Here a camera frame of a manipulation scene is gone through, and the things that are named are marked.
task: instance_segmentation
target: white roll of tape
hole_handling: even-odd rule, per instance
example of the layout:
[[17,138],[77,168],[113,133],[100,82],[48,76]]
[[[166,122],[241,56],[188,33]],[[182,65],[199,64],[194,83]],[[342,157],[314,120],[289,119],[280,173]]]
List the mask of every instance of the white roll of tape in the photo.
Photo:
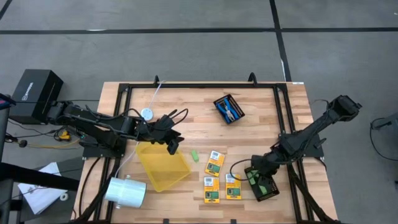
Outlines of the white roll of tape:
[[146,189],[146,183],[112,177],[105,199],[121,206],[139,208],[144,201]]

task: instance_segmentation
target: yellow plastic bin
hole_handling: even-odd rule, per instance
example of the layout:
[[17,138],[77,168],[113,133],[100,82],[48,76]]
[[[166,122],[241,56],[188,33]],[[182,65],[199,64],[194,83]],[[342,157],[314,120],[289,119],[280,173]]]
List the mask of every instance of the yellow plastic bin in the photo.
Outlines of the yellow plastic bin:
[[166,144],[140,142],[136,152],[157,192],[169,189],[191,173],[183,154],[177,150],[170,155]]

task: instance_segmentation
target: gray carpet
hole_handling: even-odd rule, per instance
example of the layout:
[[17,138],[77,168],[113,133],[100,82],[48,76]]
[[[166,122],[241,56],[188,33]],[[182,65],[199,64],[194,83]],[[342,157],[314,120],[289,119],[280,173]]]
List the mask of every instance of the gray carpet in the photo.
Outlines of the gray carpet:
[[[0,7],[6,0],[0,0]],[[398,2],[276,0],[282,28],[398,27]],[[0,30],[273,27],[263,0],[13,0]],[[379,157],[369,122],[398,112],[398,33],[283,34],[292,80],[305,82],[310,100],[349,95],[359,116],[322,132],[331,191],[347,223],[397,223],[398,163]],[[52,69],[65,82],[60,99],[98,99],[105,81],[283,81],[274,33],[0,35],[0,92],[12,94],[26,68]],[[96,109],[95,102],[88,103]],[[314,117],[325,109],[312,105]],[[41,131],[50,126],[27,126]],[[12,124],[11,134],[27,134]],[[377,148],[398,159],[398,133],[374,132]],[[52,138],[31,139],[41,144]],[[81,156],[80,150],[6,145],[3,161],[35,168]],[[71,211],[29,223],[64,222]]]

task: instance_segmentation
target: black box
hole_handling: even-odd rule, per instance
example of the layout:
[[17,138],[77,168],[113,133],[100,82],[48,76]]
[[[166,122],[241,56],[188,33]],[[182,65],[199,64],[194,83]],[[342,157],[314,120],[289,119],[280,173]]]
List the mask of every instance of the black box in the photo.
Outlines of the black box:
[[47,124],[47,113],[63,81],[51,70],[26,69],[12,95],[9,117],[21,124]]

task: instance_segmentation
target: pliers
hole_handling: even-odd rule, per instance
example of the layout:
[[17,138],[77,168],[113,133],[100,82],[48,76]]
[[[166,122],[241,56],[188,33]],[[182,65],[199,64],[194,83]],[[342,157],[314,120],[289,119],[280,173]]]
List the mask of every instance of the pliers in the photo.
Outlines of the pliers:
[[227,98],[224,98],[224,102],[225,102],[225,109],[219,103],[217,103],[217,107],[225,115],[225,120],[229,124],[230,122],[234,121],[235,119],[238,119],[239,116],[235,112],[235,110],[232,109]]

